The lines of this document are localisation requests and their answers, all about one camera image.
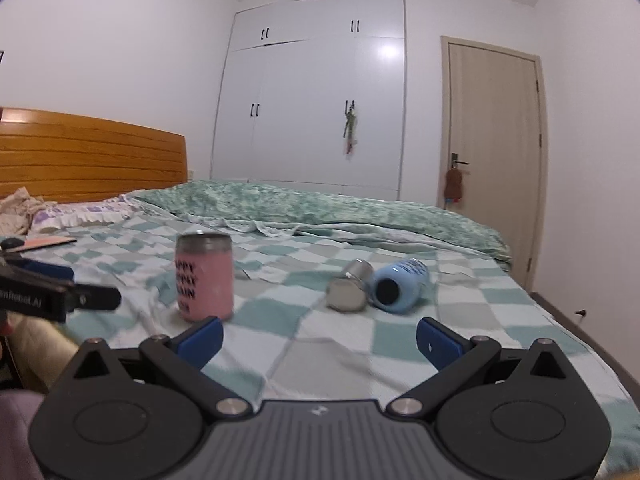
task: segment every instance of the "purple floral pillow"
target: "purple floral pillow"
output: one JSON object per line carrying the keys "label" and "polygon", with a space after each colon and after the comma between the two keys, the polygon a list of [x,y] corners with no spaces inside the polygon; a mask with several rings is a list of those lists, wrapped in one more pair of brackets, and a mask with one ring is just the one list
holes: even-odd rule
{"label": "purple floral pillow", "polygon": [[115,224],[131,218],[136,211],[123,196],[102,202],[56,204],[34,216],[30,233],[52,233],[67,227]]}

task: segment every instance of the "green blanket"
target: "green blanket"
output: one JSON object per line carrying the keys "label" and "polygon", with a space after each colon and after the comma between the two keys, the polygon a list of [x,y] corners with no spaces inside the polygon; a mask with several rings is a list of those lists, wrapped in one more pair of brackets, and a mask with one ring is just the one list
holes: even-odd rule
{"label": "green blanket", "polygon": [[[420,243],[435,238],[491,256],[503,267],[510,251],[493,229],[434,206],[414,202],[386,202],[370,198],[286,189],[260,184],[199,180],[169,189],[140,190],[127,195],[144,205],[157,206],[180,219],[209,226],[264,234],[325,235],[339,224],[340,232],[357,240]],[[418,235],[390,238],[390,230]]]}

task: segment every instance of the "pink tumbler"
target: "pink tumbler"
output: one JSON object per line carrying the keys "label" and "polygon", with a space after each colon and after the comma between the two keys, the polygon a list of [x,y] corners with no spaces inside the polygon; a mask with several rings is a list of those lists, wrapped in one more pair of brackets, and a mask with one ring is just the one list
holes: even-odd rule
{"label": "pink tumbler", "polygon": [[184,319],[228,319],[234,311],[231,237],[221,233],[180,235],[175,245],[178,307]]}

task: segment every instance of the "wooden headboard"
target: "wooden headboard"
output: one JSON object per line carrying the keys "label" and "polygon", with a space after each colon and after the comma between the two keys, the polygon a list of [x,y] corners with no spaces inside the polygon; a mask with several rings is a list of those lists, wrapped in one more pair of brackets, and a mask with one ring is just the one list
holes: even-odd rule
{"label": "wooden headboard", "polygon": [[60,203],[187,181],[184,137],[69,114],[0,108],[0,198],[25,186]]}

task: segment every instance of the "black mouse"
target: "black mouse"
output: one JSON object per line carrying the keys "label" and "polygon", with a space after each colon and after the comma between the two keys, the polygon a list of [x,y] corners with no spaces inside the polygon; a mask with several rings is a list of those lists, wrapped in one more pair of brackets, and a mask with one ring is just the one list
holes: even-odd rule
{"label": "black mouse", "polygon": [[0,242],[0,249],[8,251],[9,249],[15,249],[16,247],[22,247],[23,245],[24,240],[20,240],[20,238],[5,238]]}

